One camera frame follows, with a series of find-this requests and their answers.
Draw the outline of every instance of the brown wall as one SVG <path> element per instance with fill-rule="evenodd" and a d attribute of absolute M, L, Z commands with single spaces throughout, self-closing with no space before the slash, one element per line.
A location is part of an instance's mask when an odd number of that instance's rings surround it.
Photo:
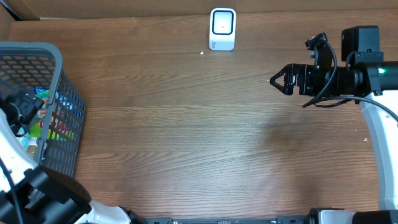
<path fill-rule="evenodd" d="M 397 0 L 7 0 L 26 18 L 99 18 L 209 14 L 215 7 L 237 12 L 397 8 Z"/>
<path fill-rule="evenodd" d="M 0 41 L 8 39 L 11 23 L 14 21 L 10 14 L 0 5 Z"/>

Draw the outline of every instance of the table surface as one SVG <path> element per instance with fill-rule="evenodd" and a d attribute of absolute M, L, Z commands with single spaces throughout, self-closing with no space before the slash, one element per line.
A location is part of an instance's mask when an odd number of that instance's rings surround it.
<path fill-rule="evenodd" d="M 232 52 L 209 50 L 208 16 L 15 22 L 9 40 L 61 50 L 87 103 L 76 178 L 93 199 L 143 217 L 262 218 L 377 209 L 359 106 L 302 109 L 308 96 L 268 79 L 313 63 L 304 41 L 321 31 L 340 60 L 357 25 L 378 25 L 398 60 L 396 21 L 395 9 L 238 14 Z"/>

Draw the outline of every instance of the wire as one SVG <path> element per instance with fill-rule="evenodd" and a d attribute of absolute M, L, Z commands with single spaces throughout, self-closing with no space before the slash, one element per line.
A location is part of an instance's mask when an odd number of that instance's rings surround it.
<path fill-rule="evenodd" d="M 322 99 L 320 99 L 320 100 L 318 100 L 317 102 L 314 102 L 314 103 L 320 103 L 320 102 L 329 101 L 329 100 L 359 100 L 359 101 L 367 102 L 367 103 L 370 103 L 370 104 L 373 104 L 373 105 L 376 105 L 376 106 L 380 107 L 385 112 L 390 114 L 398 122 L 398 115 L 396 115 L 388 107 L 382 105 L 379 102 L 376 102 L 374 100 L 370 100 L 370 99 L 367 99 L 367 98 L 363 98 L 363 97 L 357 97 L 357 96 L 331 96 L 331 97 L 322 98 Z"/>
<path fill-rule="evenodd" d="M 336 54 L 335 51 L 333 50 L 333 48 L 331 47 L 331 45 L 325 41 L 325 45 L 329 48 L 330 53 L 333 56 L 333 61 L 334 61 L 334 68 L 333 68 L 333 72 L 329 78 L 329 81 L 326 83 L 325 87 L 323 87 L 323 89 L 319 92 L 319 94 L 312 98 L 310 101 L 308 101 L 306 104 L 303 105 L 303 108 L 306 108 L 310 105 L 315 104 L 315 101 L 318 101 L 326 92 L 326 90 L 328 89 L 329 85 L 332 83 L 333 78 L 335 77 L 336 73 L 337 73 L 337 58 L 336 58 Z"/>
<path fill-rule="evenodd" d="M 314 104 L 314 106 L 321 107 L 321 108 L 332 108 L 332 107 L 343 105 L 343 104 L 348 103 L 350 101 L 351 100 L 341 100 L 341 101 L 339 101 L 337 103 L 333 103 L 332 105 L 316 105 L 316 104 Z"/>
<path fill-rule="evenodd" d="M 11 174 L 8 171 L 6 165 L 3 163 L 1 158 L 0 158 L 0 166 L 1 166 L 2 172 L 4 173 L 4 175 L 6 176 L 6 178 L 8 180 L 8 184 L 10 185 L 10 192 L 11 192 L 12 199 L 14 200 L 14 207 L 15 207 L 15 211 L 17 213 L 18 222 L 20 224 L 23 224 L 24 219 L 22 217 L 21 204 L 19 203 L 19 200 L 18 200 L 17 192 L 15 190 L 14 181 L 12 180 Z"/>
<path fill-rule="evenodd" d="M 347 69 L 347 71 L 349 71 L 349 61 L 351 60 L 351 57 L 352 57 L 354 54 L 356 54 L 356 53 L 358 53 L 358 52 L 350 52 L 350 53 L 347 55 L 347 59 L 346 59 L 346 69 Z"/>

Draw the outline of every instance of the gray basket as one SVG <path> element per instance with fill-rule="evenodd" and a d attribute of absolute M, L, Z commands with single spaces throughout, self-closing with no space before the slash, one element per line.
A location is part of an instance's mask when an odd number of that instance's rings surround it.
<path fill-rule="evenodd" d="M 86 105 L 63 72 L 62 64 L 62 55 L 52 44 L 0 42 L 0 92 L 3 99 L 20 89 L 32 93 L 33 87 L 49 90 L 35 161 L 73 177 Z"/>

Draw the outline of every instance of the white rectangular object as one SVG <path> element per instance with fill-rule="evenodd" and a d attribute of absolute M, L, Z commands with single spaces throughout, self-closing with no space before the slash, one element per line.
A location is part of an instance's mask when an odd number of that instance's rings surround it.
<path fill-rule="evenodd" d="M 235 46 L 236 12 L 229 8 L 215 8 L 210 14 L 209 48 L 233 50 Z"/>

